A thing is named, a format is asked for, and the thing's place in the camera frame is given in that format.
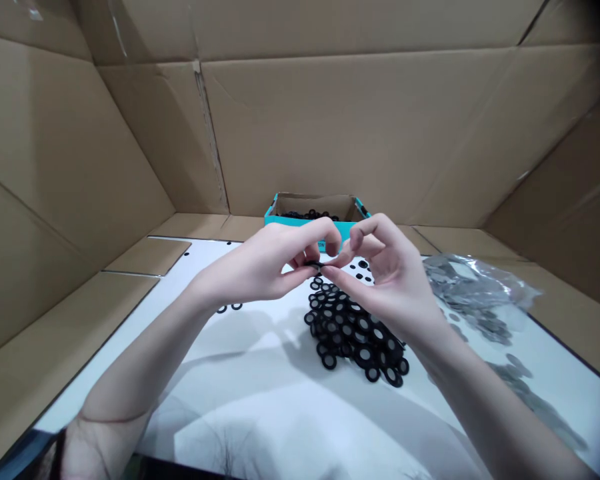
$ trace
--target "teal box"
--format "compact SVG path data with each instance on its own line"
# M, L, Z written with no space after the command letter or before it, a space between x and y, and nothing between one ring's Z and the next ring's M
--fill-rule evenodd
M362 201L353 195L330 195L321 197L318 195L298 195L296 193L276 193L273 203L265 214L265 225L270 223L282 223L290 227L301 227L312 221L308 219L296 219L283 217L290 211L298 212L302 215L309 210L316 212L329 212L329 216L337 216L338 221L334 221L336 228L342 235L342 243L349 239L349 231L360 220L371 216ZM325 252L325 242L318 242L321 252Z

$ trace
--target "hand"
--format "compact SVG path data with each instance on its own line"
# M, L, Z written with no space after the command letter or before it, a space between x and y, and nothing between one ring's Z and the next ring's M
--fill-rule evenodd
M447 322L435 302L418 249L383 213L358 222L340 255L322 274L374 314L402 340L435 338ZM340 268L360 255L369 262L374 286Z
M342 237L330 218L302 227L270 223L232 252L202 270L189 285L210 307L283 297L316 274L307 261L319 261L318 241L324 239L334 257ZM293 271L282 274L289 264Z

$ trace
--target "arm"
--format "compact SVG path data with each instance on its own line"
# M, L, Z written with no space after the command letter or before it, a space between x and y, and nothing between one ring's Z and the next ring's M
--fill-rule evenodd
M334 256L341 237L328 218L301 228L271 224L202 270L184 292L122 352L67 427L62 476L118 478L160 393L200 330L222 305L276 299L315 274L317 242ZM288 263L293 271L282 274Z
M354 255L368 259L374 286L340 270ZM356 224L329 264L322 268L324 276L413 349L494 478L595 478L450 328L420 253L385 215Z

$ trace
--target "finger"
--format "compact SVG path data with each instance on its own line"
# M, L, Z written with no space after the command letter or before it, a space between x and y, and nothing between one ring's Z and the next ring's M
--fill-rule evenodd
M388 247L404 244L406 237L384 213L376 213L368 219L356 223L350 232L351 249L357 251L362 246L363 238L373 234Z
M305 248L305 263L308 261L320 261L320 249L317 243L312 243Z
M364 285L362 282L343 272L334 266L325 265L321 270L322 274L334 282L340 290L344 291L351 298L356 300L363 307L367 299L373 293L373 288Z
M323 240L326 243L325 250L330 257L335 257L340 250L342 236L336 228L333 220L328 217L322 217L317 220L310 221L293 232L293 236L287 248L292 255L296 255L300 250L313 243L318 243Z
M382 252L385 248L385 244L375 238L373 235L368 235L363 238L362 245L356 251L351 250L351 242L347 240L342 247L342 252L334 260L327 262L326 265L333 265L334 267L342 268L350 263L356 255L364 257L369 261L370 258L376 256Z
M315 268L300 267L297 270L286 272L275 282L274 297L284 297L294 288L300 286L302 282L315 275Z
M333 260L330 260L325 263L325 265L332 265L337 268L342 268L353 260L355 257L355 253L351 250L351 243L349 240L346 240L344 245L342 246L342 250L340 251L340 255L338 255Z
M294 258L293 258L294 262L296 262L296 264L298 265L298 267L302 267L305 262L305 253L302 251L300 253L298 253Z

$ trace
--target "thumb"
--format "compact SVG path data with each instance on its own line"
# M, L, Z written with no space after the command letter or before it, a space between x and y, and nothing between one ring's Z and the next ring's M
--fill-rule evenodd
M286 272L282 278L278 279L278 292L280 296L286 295L296 287L302 285L302 282L310 279L316 274L313 267L300 267L296 270Z
M339 268L330 265L325 265L320 271L326 278L334 282L340 290L344 291L360 305L365 303L371 287L364 285L362 282L353 278L348 273L343 272Z

